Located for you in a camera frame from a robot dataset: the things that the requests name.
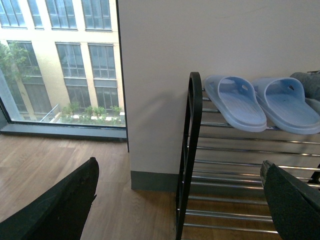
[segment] wooden floor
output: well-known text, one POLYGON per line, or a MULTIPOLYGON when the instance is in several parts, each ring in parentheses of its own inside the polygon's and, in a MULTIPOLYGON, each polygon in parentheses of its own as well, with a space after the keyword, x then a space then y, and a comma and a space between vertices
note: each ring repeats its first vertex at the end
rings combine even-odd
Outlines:
MULTIPOLYGON (((175 239, 175 194, 131 190, 126 143, 0 135, 0 222, 32 202, 89 157, 96 157, 100 174, 97 198, 81 240, 175 239)), ((202 204, 190 201, 189 207, 201 208, 202 204)), ((215 207, 235 208, 232 205, 212 206, 215 207)), ((193 221, 214 224, 207 219, 193 221)), ((219 224, 223 222, 229 221, 219 219, 219 224)), ((280 239, 277 234, 193 227, 185 227, 182 238, 280 239)))

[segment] gray baseboard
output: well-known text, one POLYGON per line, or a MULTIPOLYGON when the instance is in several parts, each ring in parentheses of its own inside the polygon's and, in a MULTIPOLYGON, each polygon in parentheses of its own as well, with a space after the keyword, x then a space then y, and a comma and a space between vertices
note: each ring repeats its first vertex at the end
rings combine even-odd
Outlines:
POLYGON ((178 174, 131 171, 133 190, 176 192, 178 174))

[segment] green plant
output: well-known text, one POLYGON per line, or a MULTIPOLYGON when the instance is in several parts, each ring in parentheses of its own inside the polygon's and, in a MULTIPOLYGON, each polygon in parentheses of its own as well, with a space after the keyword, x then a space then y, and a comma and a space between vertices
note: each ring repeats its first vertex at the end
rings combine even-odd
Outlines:
POLYGON ((120 124, 120 121, 121 120, 118 117, 112 117, 110 123, 112 126, 117 126, 120 124))
POLYGON ((110 106, 110 108, 113 110, 114 115, 119 116, 121 112, 121 107, 119 106, 110 106))
POLYGON ((94 108, 90 105, 84 110, 84 114, 87 116, 93 116, 94 108))
POLYGON ((79 103, 74 101, 70 102, 68 106, 65 106, 62 109, 62 115, 63 116, 73 116, 75 115, 75 112, 79 110, 79 103))
POLYGON ((99 107, 94 107, 93 108, 93 114, 96 116, 96 117, 102 117, 103 114, 106 113, 106 109, 102 106, 99 106, 99 107))

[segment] beige building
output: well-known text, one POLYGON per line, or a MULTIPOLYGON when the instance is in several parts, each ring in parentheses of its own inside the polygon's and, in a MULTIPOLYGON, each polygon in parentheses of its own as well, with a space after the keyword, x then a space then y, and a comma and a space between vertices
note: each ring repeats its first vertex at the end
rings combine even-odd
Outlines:
POLYGON ((116 0, 0 0, 0 23, 0 42, 39 69, 12 94, 25 120, 71 102, 124 110, 116 0))

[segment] light blue slipper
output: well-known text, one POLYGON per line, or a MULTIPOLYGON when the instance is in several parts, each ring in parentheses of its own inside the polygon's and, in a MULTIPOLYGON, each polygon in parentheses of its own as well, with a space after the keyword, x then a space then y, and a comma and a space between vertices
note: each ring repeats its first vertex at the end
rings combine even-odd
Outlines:
POLYGON ((304 87, 292 77, 264 77, 252 85, 264 113, 280 129, 293 134, 320 132, 320 116, 305 102, 304 87))
POLYGON ((255 97, 249 81, 237 76, 211 75, 204 83, 210 100, 234 128, 262 132, 267 118, 255 97))
POLYGON ((305 102, 320 115, 320 101, 312 98, 305 98, 305 102))

